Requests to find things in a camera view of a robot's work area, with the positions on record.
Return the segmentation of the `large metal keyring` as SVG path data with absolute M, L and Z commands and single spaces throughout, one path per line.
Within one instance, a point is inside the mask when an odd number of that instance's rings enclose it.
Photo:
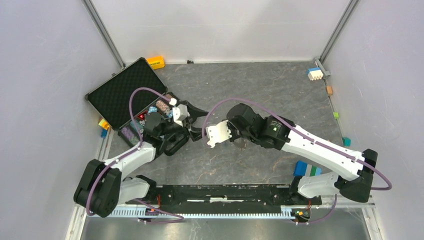
M 244 138 L 238 138 L 234 140 L 232 143 L 234 146 L 236 146 L 239 149 L 244 149 L 247 146 L 247 142 Z

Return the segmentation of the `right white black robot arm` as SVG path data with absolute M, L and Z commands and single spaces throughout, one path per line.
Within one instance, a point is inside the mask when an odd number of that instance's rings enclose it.
M 315 176 L 296 176 L 289 199 L 302 204 L 321 195 L 340 194 L 358 203 L 369 200 L 378 153 L 370 148 L 356 151 L 336 145 L 278 115 L 262 117 L 239 103 L 226 115 L 234 139 L 244 138 L 265 149 L 302 156 L 330 170 Z

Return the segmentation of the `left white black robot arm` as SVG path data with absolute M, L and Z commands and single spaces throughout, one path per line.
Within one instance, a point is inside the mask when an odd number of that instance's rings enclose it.
M 140 199 L 153 203 L 157 190 L 155 182 L 146 177 L 125 178 L 136 169 L 152 162 L 160 155 L 171 156 L 189 140 L 198 141 L 201 129 L 194 127 L 197 118 L 208 111 L 184 100 L 172 109 L 172 117 L 161 112 L 150 112 L 144 117 L 141 141 L 129 150 L 105 161 L 88 162 L 73 195 L 73 201 L 85 207 L 88 215 L 109 216 L 117 205 Z

